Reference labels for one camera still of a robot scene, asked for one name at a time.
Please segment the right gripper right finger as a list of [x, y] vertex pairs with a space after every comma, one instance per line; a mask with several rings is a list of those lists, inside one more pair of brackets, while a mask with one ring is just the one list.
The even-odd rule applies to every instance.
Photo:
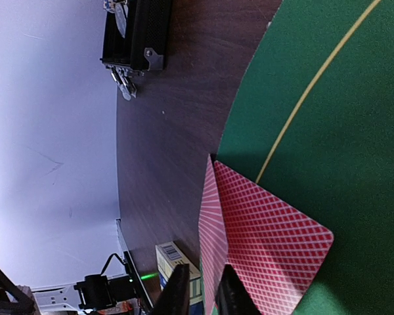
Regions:
[[215, 296], [215, 304], [218, 314], [261, 315], [230, 264], [224, 267]]

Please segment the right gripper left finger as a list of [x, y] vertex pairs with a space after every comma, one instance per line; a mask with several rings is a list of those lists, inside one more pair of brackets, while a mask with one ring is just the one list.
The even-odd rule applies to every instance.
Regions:
[[152, 309], [153, 315], [187, 315], [190, 306], [189, 264], [178, 264]]

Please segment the pink card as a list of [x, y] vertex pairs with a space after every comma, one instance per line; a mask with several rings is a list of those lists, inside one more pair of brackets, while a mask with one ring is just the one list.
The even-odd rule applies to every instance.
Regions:
[[214, 171], [228, 262], [262, 314], [292, 314], [312, 284], [333, 233], [217, 161]]
[[228, 241], [215, 169], [210, 156], [207, 157], [206, 163], [198, 232], [205, 312], [212, 314], [217, 288], [227, 261]]

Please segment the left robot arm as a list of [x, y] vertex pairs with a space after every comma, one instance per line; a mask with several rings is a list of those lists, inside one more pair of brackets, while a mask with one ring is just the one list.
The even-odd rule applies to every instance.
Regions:
[[[112, 276], [108, 278], [110, 298], [116, 304], [131, 299], [135, 296], [133, 280], [129, 275]], [[75, 311], [82, 309], [80, 304], [91, 302], [90, 298], [85, 298], [83, 293], [75, 289], [76, 283], [64, 285], [40, 287], [32, 289], [40, 311], [58, 312]]]

